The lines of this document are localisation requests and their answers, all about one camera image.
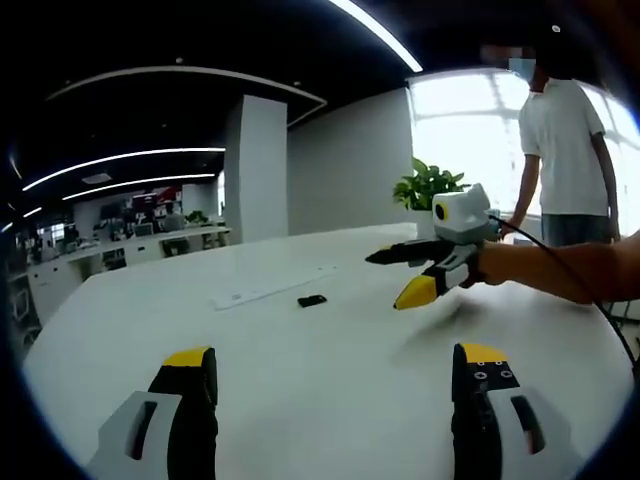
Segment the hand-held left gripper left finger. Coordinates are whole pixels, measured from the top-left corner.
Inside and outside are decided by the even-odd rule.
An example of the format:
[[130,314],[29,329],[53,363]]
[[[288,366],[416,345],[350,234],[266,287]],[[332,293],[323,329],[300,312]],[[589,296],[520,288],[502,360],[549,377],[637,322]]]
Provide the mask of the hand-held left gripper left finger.
[[93,479],[214,479],[218,422],[215,349],[172,354],[98,431]]

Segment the person's right hand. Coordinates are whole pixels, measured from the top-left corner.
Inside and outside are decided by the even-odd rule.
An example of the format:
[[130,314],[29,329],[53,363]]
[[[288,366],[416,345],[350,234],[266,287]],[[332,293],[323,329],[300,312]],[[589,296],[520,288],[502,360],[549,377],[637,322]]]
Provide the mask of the person's right hand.
[[475,284],[497,286],[517,279],[519,250],[514,245],[484,242],[471,259],[469,275],[460,287],[468,289]]

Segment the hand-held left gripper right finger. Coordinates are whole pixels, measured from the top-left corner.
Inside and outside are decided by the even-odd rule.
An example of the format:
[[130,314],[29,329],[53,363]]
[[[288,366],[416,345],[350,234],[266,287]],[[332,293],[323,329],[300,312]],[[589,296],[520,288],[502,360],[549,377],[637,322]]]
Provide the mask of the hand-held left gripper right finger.
[[569,421],[520,385],[502,351],[456,344],[451,396],[455,479],[573,479],[579,472]]

